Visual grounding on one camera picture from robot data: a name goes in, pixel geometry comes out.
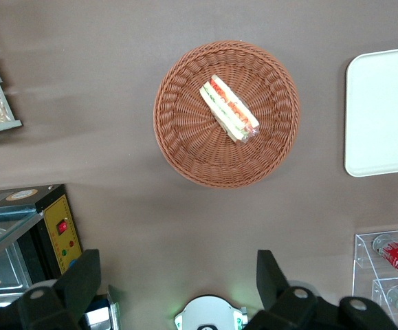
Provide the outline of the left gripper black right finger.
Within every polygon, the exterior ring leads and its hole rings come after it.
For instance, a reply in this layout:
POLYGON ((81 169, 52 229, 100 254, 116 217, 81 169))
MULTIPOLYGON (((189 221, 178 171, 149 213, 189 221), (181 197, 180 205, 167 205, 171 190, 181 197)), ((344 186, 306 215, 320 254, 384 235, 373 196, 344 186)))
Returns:
POLYGON ((301 285, 290 285, 274 255, 259 250, 256 287, 263 304, 250 329, 321 329, 317 320, 318 297, 301 285))

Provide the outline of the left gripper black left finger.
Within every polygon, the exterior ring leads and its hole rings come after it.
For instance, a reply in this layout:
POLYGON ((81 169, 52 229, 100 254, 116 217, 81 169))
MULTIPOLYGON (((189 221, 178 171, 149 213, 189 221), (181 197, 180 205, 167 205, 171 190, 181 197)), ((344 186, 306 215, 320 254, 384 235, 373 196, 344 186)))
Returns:
POLYGON ((35 285, 18 299, 22 328, 79 329, 100 283, 100 252, 85 250, 53 285, 35 285))

